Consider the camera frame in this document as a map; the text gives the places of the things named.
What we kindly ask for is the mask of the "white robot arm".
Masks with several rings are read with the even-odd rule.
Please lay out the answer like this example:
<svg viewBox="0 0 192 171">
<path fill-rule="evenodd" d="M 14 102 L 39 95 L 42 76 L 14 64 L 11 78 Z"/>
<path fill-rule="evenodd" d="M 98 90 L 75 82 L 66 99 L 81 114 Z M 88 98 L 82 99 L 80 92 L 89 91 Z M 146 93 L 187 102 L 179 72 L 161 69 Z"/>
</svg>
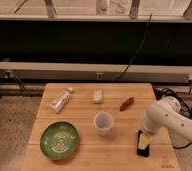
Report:
<svg viewBox="0 0 192 171">
<path fill-rule="evenodd" d="M 180 109 L 180 102 L 172 96 L 149 105 L 140 122 L 137 148 L 145 150 L 161 127 L 169 128 L 192 142 L 192 120 L 180 115 Z"/>
</svg>

